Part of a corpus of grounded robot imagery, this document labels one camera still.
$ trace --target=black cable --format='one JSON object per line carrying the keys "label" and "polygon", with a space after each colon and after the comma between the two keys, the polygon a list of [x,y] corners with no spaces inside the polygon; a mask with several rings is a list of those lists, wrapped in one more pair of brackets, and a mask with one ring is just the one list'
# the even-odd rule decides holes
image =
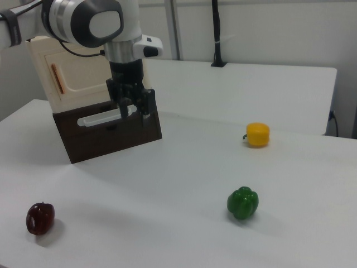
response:
{"label": "black cable", "polygon": [[61,46],[68,51],[70,54],[73,54],[75,56],[78,57],[84,57],[84,58],[90,58],[90,57],[97,57],[97,56],[104,56],[104,50],[101,50],[100,53],[97,54],[89,54],[89,55],[83,55],[83,54],[78,54],[76,52],[71,51],[68,47],[66,47],[62,41],[59,40],[59,43],[61,44]]}
{"label": "black cable", "polygon": [[41,4],[42,4],[42,1],[39,1],[39,2],[37,2],[36,4],[32,5],[31,7],[28,7],[28,8],[26,8],[26,9],[24,9],[23,11],[21,11],[21,12],[19,12],[19,13],[16,13],[16,16],[18,17],[18,16],[20,16],[20,15],[26,13],[27,11],[32,10],[33,8],[35,8],[35,7],[37,7],[37,6],[41,5]]}
{"label": "black cable", "polygon": [[214,32],[214,50],[215,55],[213,56],[212,67],[224,67],[226,63],[222,61],[221,55],[221,43],[220,43],[220,34],[221,34],[221,22],[218,11],[218,0],[212,0],[212,13],[213,13],[213,32]]}
{"label": "black cable", "polygon": [[336,125],[336,137],[339,136],[339,127],[337,125],[337,119],[335,117],[335,114],[332,114],[332,118],[335,120],[335,125]]}

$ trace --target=green bell pepper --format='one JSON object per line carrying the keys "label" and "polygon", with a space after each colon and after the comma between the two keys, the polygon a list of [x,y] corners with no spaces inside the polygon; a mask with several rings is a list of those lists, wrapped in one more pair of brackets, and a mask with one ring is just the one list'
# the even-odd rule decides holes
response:
{"label": "green bell pepper", "polygon": [[228,197],[227,208],[236,219],[247,219],[257,210],[258,194],[249,187],[240,187]]}

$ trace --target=bell pepper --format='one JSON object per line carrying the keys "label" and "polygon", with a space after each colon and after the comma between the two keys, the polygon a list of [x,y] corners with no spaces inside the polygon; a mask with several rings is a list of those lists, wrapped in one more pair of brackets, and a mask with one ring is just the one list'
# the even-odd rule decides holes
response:
{"label": "bell pepper", "polygon": [[227,208],[236,219],[247,219],[257,210],[258,194],[243,186],[228,197]]}
{"label": "bell pepper", "polygon": [[263,123],[251,123],[247,125],[247,134],[243,139],[248,137],[248,142],[253,146],[264,146],[269,142],[270,129]]}

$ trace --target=fake fruit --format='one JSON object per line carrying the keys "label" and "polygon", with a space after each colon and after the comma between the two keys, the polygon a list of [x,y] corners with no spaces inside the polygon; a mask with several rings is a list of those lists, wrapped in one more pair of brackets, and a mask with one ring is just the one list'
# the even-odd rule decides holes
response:
{"label": "fake fruit", "polygon": [[55,208],[51,204],[34,204],[27,212],[26,227],[33,235],[45,234],[53,225]]}
{"label": "fake fruit", "polygon": [[243,186],[228,197],[227,208],[236,219],[247,219],[257,210],[258,194]]}
{"label": "fake fruit", "polygon": [[269,142],[270,129],[263,123],[251,123],[247,125],[247,134],[243,139],[248,137],[248,142],[253,146],[264,146]]}

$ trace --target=cream plastic panel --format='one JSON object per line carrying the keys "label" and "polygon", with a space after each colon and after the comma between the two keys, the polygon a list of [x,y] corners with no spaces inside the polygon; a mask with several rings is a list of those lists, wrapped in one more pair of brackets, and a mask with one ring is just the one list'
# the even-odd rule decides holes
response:
{"label": "cream plastic panel", "polygon": [[[111,74],[105,57],[71,55],[48,37],[37,37],[27,42],[27,47],[54,113],[110,100],[105,81]],[[67,47],[80,54],[99,52],[99,48]]]}
{"label": "cream plastic panel", "polygon": [[[86,49],[75,51],[86,53]],[[110,67],[105,57],[80,58],[66,51],[46,55],[45,59],[53,80],[60,81],[55,85],[62,101],[107,89],[105,81],[110,78]]]}

